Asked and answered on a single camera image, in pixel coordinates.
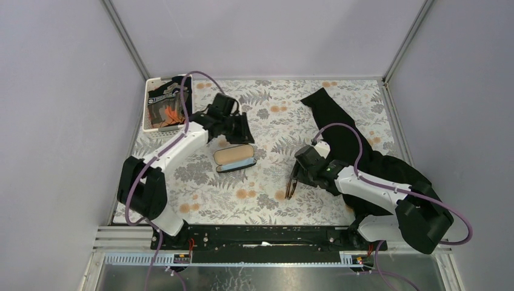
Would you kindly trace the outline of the light blue cleaning cloth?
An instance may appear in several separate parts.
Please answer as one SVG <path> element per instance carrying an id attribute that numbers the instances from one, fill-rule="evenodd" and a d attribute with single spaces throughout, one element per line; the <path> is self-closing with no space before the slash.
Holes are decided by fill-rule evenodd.
<path id="1" fill-rule="evenodd" d="M 232 170 L 245 169 L 246 167 L 251 167 L 255 164 L 256 164 L 255 158 L 247 158 L 244 160 L 221 165 L 216 170 L 218 172 L 230 172 Z"/>

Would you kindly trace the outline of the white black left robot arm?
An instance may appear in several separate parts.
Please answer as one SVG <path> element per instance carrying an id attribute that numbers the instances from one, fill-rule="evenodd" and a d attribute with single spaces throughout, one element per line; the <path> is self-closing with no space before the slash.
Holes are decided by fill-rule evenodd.
<path id="1" fill-rule="evenodd" d="M 212 139 L 224 136 L 230 144 L 253 144 L 249 121 L 239 111 L 235 98 L 218 93 L 205 110 L 189 117 L 184 128 L 160 148 L 144 158 L 129 156 L 123 163 L 117 200 L 165 233 L 165 242 L 173 249 L 183 248 L 188 233 L 182 219 L 167 202 L 165 175 L 174 171 Z"/>

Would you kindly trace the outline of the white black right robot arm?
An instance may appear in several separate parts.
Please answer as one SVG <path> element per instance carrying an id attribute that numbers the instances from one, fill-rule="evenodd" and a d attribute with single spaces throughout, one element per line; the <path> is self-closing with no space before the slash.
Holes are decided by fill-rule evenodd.
<path id="1" fill-rule="evenodd" d="M 414 186 L 391 182 L 353 166 L 334 160 L 318 145 L 305 145 L 295 153 L 299 181 L 339 196 L 348 195 L 382 210 L 376 215 L 354 207 L 355 220 L 347 234 L 351 247 L 362 250 L 375 241 L 403 241 L 423 254 L 431 254 L 454 219 L 441 206 L 442 201 L 430 184 Z"/>

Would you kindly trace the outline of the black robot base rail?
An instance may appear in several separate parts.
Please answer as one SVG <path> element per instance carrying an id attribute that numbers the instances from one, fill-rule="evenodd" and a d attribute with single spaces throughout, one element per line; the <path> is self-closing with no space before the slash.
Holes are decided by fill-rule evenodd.
<path id="1" fill-rule="evenodd" d="M 387 250 L 387 244 L 368 242 L 356 230 L 335 226 L 251 226 L 185 224 L 176 236 L 158 238 L 153 232 L 152 250 L 214 251 L 274 247 L 322 252 L 356 252 Z"/>

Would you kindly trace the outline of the black glasses case tan lining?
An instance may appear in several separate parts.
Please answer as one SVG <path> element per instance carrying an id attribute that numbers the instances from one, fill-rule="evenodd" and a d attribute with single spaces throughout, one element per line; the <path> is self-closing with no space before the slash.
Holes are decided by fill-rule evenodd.
<path id="1" fill-rule="evenodd" d="M 244 160 L 247 158 L 255 158 L 255 150 L 252 145 L 250 144 L 243 144 L 243 145 L 237 145 L 234 147 L 226 148 L 218 150 L 213 155 L 214 161 L 217 165 L 216 169 L 224 164 L 229 164 L 232 162 Z"/>

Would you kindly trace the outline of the brown tortoiseshell sunglasses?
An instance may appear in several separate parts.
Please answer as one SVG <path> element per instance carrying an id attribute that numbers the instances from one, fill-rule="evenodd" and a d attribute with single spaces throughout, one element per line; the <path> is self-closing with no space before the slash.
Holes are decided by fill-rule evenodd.
<path id="1" fill-rule="evenodd" d="M 296 178 L 289 178 L 287 185 L 286 185 L 286 191 L 285 191 L 285 199 L 290 200 L 296 190 L 298 180 Z"/>

